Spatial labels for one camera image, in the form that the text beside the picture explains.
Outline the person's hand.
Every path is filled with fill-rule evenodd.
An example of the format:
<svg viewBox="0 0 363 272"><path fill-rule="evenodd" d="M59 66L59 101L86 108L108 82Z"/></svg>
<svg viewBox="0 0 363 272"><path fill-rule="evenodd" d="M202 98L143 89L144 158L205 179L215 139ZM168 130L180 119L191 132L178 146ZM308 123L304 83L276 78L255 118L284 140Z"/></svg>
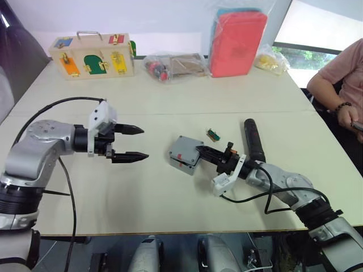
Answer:
<svg viewBox="0 0 363 272"><path fill-rule="evenodd" d="M340 126L351 131L356 131L352 127L352 123L358 121L357 109L353 106L343 106L337 113L337 120Z"/></svg>

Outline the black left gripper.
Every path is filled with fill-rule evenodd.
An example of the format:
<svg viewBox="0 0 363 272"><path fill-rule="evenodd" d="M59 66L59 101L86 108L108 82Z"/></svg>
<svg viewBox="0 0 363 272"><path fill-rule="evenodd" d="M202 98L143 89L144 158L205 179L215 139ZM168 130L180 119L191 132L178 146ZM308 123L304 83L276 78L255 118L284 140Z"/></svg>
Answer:
<svg viewBox="0 0 363 272"><path fill-rule="evenodd" d="M123 135L136 135L144 133L144 130L135 125L128 124L116 124L106 127L101 132L98 132L95 137L94 153L99 156L105 156L107 159L111 159L112 163L128 164L138 162L147 159L149 155L141 152L125 152L116 153L112 144L115 141L115 133Z"/></svg>

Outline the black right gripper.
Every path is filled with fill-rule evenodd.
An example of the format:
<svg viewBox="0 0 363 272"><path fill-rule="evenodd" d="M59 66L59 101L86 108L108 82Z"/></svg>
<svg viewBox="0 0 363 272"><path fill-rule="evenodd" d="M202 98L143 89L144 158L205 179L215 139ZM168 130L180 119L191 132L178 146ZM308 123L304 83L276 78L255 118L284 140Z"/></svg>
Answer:
<svg viewBox="0 0 363 272"><path fill-rule="evenodd" d="M233 149L233 142L228 142L224 152L218 151L209 146L196 146L200 158L206 160L214 165L217 165L217 172L219 174L230 174L239 161L239 154Z"/></svg>

